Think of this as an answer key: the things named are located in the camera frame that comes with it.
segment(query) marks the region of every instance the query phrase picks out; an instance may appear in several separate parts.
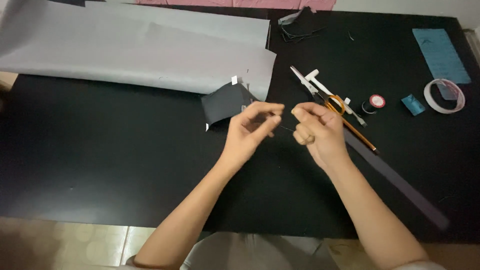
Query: scissor blade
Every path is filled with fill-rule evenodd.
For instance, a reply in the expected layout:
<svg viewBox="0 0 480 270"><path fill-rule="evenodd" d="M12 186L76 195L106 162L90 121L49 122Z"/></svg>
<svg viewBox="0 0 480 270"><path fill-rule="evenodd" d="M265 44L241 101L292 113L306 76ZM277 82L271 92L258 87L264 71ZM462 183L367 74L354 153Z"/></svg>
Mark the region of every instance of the scissor blade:
<svg viewBox="0 0 480 270"><path fill-rule="evenodd" d="M318 89L313 87L313 85L311 83L309 83L307 81L307 79L305 79L305 77L303 77L302 74L300 74L300 72L293 66L290 66L290 69L293 71L293 73L295 73L295 75L300 79L301 83L303 85L305 85L305 87L307 87L307 89L310 91L310 93L312 95L315 95L315 93L318 93Z"/></svg>

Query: person's left hand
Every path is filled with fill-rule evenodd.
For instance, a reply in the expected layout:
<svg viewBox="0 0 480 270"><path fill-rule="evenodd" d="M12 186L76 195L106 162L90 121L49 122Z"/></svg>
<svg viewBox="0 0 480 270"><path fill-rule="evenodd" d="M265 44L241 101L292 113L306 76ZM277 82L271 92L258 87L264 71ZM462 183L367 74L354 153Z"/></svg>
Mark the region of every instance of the person's left hand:
<svg viewBox="0 0 480 270"><path fill-rule="evenodd" d="M281 121L283 104L254 102L230 120L227 141L220 160L233 170L239 170L250 159L265 137Z"/></svg>

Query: orange scissor handle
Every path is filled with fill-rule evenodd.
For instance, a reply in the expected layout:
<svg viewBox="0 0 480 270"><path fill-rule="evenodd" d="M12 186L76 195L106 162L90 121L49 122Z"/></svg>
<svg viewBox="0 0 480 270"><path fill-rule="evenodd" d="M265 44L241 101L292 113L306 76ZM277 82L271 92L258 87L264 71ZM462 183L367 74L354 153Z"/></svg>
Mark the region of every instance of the orange scissor handle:
<svg viewBox="0 0 480 270"><path fill-rule="evenodd" d="M341 112L338 112L338 110L327 100L325 101L325 106L327 108L329 108L330 110L332 110L332 111L334 111L334 112L336 112L340 115L343 115L345 113L345 106L343 105L343 100L339 96L336 96L336 95L335 96L330 95L330 96L328 96L328 98L336 99L341 104L340 107L342 108L342 110L341 110Z"/></svg>

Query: hand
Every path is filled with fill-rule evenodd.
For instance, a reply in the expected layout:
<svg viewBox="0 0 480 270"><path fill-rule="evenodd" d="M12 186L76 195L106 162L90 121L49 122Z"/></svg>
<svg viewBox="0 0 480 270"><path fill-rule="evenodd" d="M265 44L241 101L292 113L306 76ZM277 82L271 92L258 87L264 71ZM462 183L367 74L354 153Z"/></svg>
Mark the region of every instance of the hand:
<svg viewBox="0 0 480 270"><path fill-rule="evenodd" d="M280 123L284 107L283 104L254 102L232 117L220 160L239 170L263 139L273 136L272 131Z"/></svg>
<svg viewBox="0 0 480 270"><path fill-rule="evenodd" d="M306 145L313 160L326 173L339 162L349 160L341 116L313 102L300 103L292 110L300 121L293 136Z"/></svg>

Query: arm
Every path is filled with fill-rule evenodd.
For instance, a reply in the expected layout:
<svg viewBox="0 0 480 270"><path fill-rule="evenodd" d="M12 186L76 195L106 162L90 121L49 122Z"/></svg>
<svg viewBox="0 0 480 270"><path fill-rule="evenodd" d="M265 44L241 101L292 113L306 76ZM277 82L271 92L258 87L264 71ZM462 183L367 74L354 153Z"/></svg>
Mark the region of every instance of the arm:
<svg viewBox="0 0 480 270"><path fill-rule="evenodd" d="M315 103L299 104L292 113L300 121L293 134L295 139L307 146L315 162L332 180L365 251L375 264L386 270L428 261L420 243L350 160L341 117Z"/></svg>
<svg viewBox="0 0 480 270"><path fill-rule="evenodd" d="M281 120L283 107L282 104L254 102L244 112L232 117L220 159L147 239L135 257L137 266L166 270L180 268L223 188L253 155L260 142L271 135ZM259 114L268 115L261 125L253 123Z"/></svg>

